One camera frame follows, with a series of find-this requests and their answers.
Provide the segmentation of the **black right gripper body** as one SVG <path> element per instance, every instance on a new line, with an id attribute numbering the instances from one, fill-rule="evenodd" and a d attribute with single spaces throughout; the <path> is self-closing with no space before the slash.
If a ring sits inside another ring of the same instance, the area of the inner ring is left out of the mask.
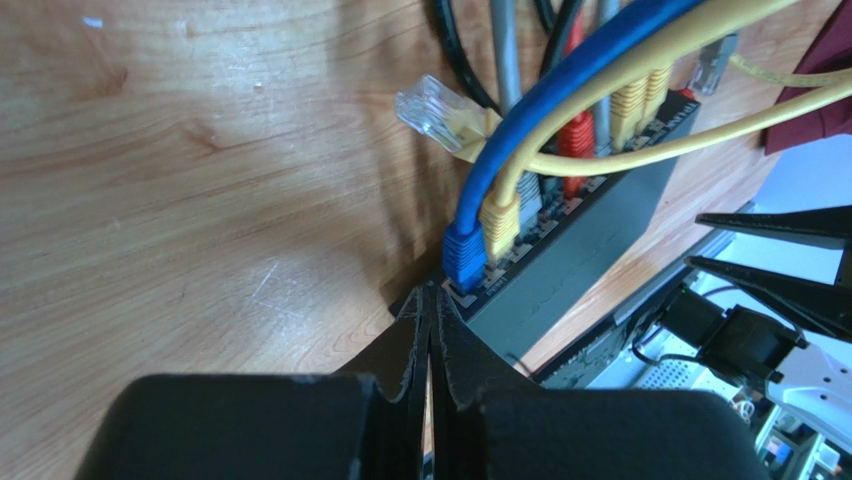
<path id="1" fill-rule="evenodd" d="M 772 317 L 742 306 L 724 310 L 688 289 L 660 310 L 658 320 L 696 350 L 697 363 L 728 383 L 760 393 L 780 383 L 783 360 L 807 346 L 802 332 Z"/>

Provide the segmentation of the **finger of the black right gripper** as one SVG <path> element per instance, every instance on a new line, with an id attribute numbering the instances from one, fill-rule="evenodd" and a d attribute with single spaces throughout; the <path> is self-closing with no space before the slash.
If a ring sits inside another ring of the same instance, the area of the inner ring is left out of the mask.
<path id="1" fill-rule="evenodd" d="M 821 335 L 851 340 L 851 290 L 789 275 L 691 256 L 685 263 L 740 290 L 790 323 Z"/>
<path id="2" fill-rule="evenodd" d="M 695 222 L 722 230 L 828 250 L 851 248 L 851 207 L 788 213 L 701 213 Z"/>

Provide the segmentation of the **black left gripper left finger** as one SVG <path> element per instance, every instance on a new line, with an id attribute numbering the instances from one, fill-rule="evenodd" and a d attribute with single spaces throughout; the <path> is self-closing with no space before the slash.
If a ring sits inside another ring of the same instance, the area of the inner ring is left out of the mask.
<path id="1" fill-rule="evenodd" d="M 339 368 L 369 376 L 373 390 L 361 437 L 361 479 L 420 479 L 432 297 L 411 291 L 395 321 Z"/>

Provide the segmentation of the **black network switch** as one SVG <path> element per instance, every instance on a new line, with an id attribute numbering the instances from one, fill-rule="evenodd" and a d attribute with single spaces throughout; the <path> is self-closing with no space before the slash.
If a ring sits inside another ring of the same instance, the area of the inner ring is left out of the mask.
<path id="1" fill-rule="evenodd" d="M 646 232 L 675 165 L 591 177 L 571 199 L 552 190 L 510 252 L 487 263 L 466 293 L 441 270 L 428 278 L 492 350 L 519 359 Z"/>

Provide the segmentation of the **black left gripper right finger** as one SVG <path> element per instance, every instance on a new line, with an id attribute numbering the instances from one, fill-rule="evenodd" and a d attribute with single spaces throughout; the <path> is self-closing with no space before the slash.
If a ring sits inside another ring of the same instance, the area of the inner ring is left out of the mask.
<path id="1" fill-rule="evenodd" d="M 539 387 L 471 331 L 441 287 L 431 287 L 433 477 L 506 478 L 520 438 L 521 400 Z"/>

